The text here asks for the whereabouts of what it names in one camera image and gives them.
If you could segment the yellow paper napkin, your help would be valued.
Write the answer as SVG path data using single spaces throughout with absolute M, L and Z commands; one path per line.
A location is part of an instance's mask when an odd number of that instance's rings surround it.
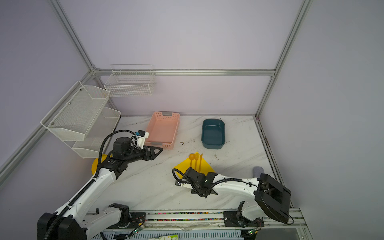
M 174 167 L 174 169 L 179 170 L 183 174 L 186 173 L 188 168 L 192 168 L 198 173 L 202 173 L 204 175 L 207 175 L 208 173 L 216 172 L 204 158 L 202 158 L 201 160 L 200 159 L 191 160 L 187 158 Z

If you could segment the yellow plastic knife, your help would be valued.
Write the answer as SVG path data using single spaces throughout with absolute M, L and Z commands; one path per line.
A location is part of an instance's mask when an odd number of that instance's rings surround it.
M 200 154 L 199 156 L 199 173 L 201 173 L 201 168 L 202 168 L 202 160 L 203 160 L 203 154 Z

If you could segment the yellow plastic spoon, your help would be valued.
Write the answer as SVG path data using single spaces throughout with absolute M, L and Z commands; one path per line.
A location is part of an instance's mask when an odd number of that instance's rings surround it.
M 190 160 L 190 168 L 194 168 L 194 162 L 196 160 L 196 155 L 195 154 L 190 154 L 189 155 L 189 160 Z

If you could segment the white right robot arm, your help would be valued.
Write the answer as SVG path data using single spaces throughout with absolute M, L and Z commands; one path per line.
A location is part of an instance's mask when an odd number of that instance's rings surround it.
M 210 195 L 224 194 L 241 197 L 237 210 L 224 214 L 235 226 L 262 227 L 262 218 L 265 217 L 284 225 L 294 223 L 290 216 L 291 191 L 268 174 L 238 179 L 216 172 L 203 174 L 189 167 L 184 173 L 174 168 L 172 175 L 176 185 L 190 188 L 192 194 L 205 199 Z

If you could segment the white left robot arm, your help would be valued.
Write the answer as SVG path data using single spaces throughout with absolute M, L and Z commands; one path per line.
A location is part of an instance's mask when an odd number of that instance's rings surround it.
M 113 203 L 102 213 L 85 220 L 96 200 L 136 161 L 152 161 L 163 148 L 146 146 L 149 133 L 128 131 L 131 137 L 116 139 L 114 148 L 103 160 L 105 144 L 118 131 L 107 135 L 100 147 L 96 171 L 90 180 L 54 213 L 43 214 L 37 223 L 39 240 L 90 240 L 110 226 L 128 227 L 132 221 L 129 206 Z

